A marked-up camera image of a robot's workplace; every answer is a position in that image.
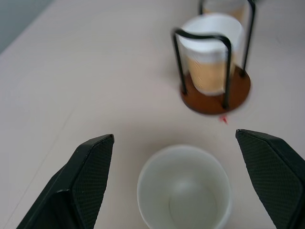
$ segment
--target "white paper cup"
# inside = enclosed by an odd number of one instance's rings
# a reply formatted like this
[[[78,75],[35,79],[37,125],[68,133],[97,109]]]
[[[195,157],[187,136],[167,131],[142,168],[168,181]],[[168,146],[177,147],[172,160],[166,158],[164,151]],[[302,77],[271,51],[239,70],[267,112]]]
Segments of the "white paper cup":
[[[234,59],[244,38],[240,22],[232,16],[211,13],[200,15],[182,27],[186,32],[204,35],[221,34],[229,38],[232,46],[230,72],[234,72]],[[206,95],[224,93],[227,47],[218,40],[194,40],[179,37],[185,48],[188,68],[195,88]]]
[[[220,163],[184,145],[165,148],[146,162],[137,198],[150,229],[222,229],[232,207],[229,180]]]
[[[205,13],[225,13],[243,22],[246,0],[205,0],[203,11]]]

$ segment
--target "cup rim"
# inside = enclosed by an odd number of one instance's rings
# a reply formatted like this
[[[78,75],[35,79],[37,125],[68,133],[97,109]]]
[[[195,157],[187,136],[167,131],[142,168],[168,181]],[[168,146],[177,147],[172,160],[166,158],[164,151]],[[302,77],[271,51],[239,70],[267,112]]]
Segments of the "cup rim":
[[[179,148],[188,148],[191,150],[196,150],[198,152],[201,152],[202,154],[204,154],[205,156],[209,157],[210,159],[212,159],[215,164],[222,170],[223,175],[225,177],[226,183],[228,185],[228,192],[229,192],[229,200],[228,200],[228,204],[226,206],[226,210],[224,211],[223,217],[219,220],[219,222],[216,224],[216,226],[214,227],[214,229],[222,229],[225,224],[227,223],[230,215],[231,215],[231,211],[232,211],[232,205],[233,205],[233,196],[232,196],[232,190],[231,190],[231,185],[230,185],[230,181],[229,181],[229,177],[225,171],[225,169],[222,167],[222,165],[220,164],[220,162],[211,154],[207,153],[205,150],[191,146],[191,145],[173,145],[173,146],[168,146],[165,147],[159,151],[157,151],[155,154],[153,154],[144,164],[144,166],[142,167],[142,170],[140,172],[139,178],[138,178],[138,183],[137,183],[137,202],[138,202],[138,208],[141,214],[141,217],[143,219],[143,221],[145,222],[145,224],[150,228],[150,229],[155,229],[153,228],[153,226],[151,226],[147,220],[145,219],[143,213],[142,213],[142,209],[140,206],[140,200],[139,200],[139,192],[140,192],[140,183],[143,179],[143,176],[147,170],[147,168],[151,165],[151,163],[157,159],[158,157],[161,156],[165,156],[168,154],[172,154],[174,152],[175,149],[179,149]]]
[[[208,20],[210,18],[222,18],[224,20],[230,20],[231,22],[236,23],[238,25],[237,33],[239,34],[239,37],[238,37],[238,39],[236,40],[235,43],[232,43],[232,41],[231,41],[231,45],[232,45],[232,52],[235,52],[235,51],[239,50],[240,44],[242,43],[242,40],[243,40],[243,37],[244,37],[244,29],[243,29],[243,26],[241,25],[240,21],[237,20],[235,17],[233,17],[231,15],[228,15],[228,14],[225,14],[225,13],[208,13],[208,14],[204,14],[204,15],[198,15],[197,17],[194,17],[194,18],[190,19],[189,21],[187,21],[187,23],[185,23],[182,26],[182,29],[184,31],[188,32],[188,27],[191,24],[195,23],[196,21]],[[211,53],[217,53],[217,52],[222,53],[226,50],[225,46],[217,47],[217,48],[213,48],[213,49],[205,48],[205,49],[199,50],[199,49],[194,48],[190,45],[191,44],[191,42],[189,42],[190,40],[191,39],[179,36],[179,41],[182,44],[182,46],[184,48],[186,48],[187,50],[190,50],[190,51],[193,51],[193,52],[211,54]]]

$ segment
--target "white cup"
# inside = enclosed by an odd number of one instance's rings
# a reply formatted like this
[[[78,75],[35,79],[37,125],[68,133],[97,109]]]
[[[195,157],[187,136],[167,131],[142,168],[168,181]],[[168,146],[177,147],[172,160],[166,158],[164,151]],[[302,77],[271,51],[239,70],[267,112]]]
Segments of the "white cup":
[[[203,11],[205,13],[218,12],[229,14],[242,23],[246,2],[247,0],[205,0],[203,2]]]
[[[196,35],[220,34],[231,41],[230,72],[234,72],[234,59],[244,38],[240,22],[221,13],[200,15],[183,25],[182,29]],[[226,79],[227,47],[219,40],[194,40],[179,36],[185,48],[188,69],[195,88],[206,95],[224,93]]]
[[[222,229],[232,208],[229,180],[220,163],[185,145],[165,148],[146,162],[137,198],[150,229]]]

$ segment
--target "stacked paper cup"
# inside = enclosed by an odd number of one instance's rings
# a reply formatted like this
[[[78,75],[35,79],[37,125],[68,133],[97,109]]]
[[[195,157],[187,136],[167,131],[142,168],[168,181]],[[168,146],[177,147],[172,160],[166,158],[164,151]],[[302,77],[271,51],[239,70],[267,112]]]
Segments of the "stacked paper cup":
[[[205,13],[219,12],[229,14],[242,23],[246,0],[205,0],[203,11]]]
[[[188,21],[183,30],[196,35],[220,34],[231,41],[232,59],[230,73],[234,72],[234,57],[244,38],[240,22],[221,13],[200,15]],[[195,88],[205,95],[224,93],[227,47],[218,40],[194,40],[179,37],[185,48],[188,69]]]

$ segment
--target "black wire cup holder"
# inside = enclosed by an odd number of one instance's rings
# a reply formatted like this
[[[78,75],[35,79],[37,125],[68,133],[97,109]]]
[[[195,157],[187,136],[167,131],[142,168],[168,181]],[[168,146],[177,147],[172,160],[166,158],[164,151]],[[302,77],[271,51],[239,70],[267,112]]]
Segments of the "black wire cup holder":
[[[240,68],[236,66],[234,77],[230,77],[230,66],[231,66],[231,56],[232,56],[232,47],[231,42],[226,36],[219,34],[206,34],[206,35],[195,35],[188,33],[180,28],[175,28],[172,31],[172,39],[175,49],[175,55],[178,65],[179,76],[181,80],[181,96],[184,103],[197,112],[203,114],[221,114],[228,111],[231,111],[239,107],[247,98],[250,91],[250,78],[246,72],[248,53],[250,48],[251,36],[254,25],[255,18],[255,3],[254,0],[247,0],[250,5],[250,18],[249,18],[249,28],[247,31],[244,57],[243,57],[243,67]],[[203,5],[204,0],[199,2],[199,14],[203,14]],[[207,96],[198,92],[192,85],[192,80],[188,75],[184,75],[183,67],[178,47],[177,35],[194,40],[219,40],[227,48],[227,62],[226,62],[226,72],[225,72],[225,92],[221,96]],[[238,82],[235,82],[233,85],[231,81],[237,79]]]

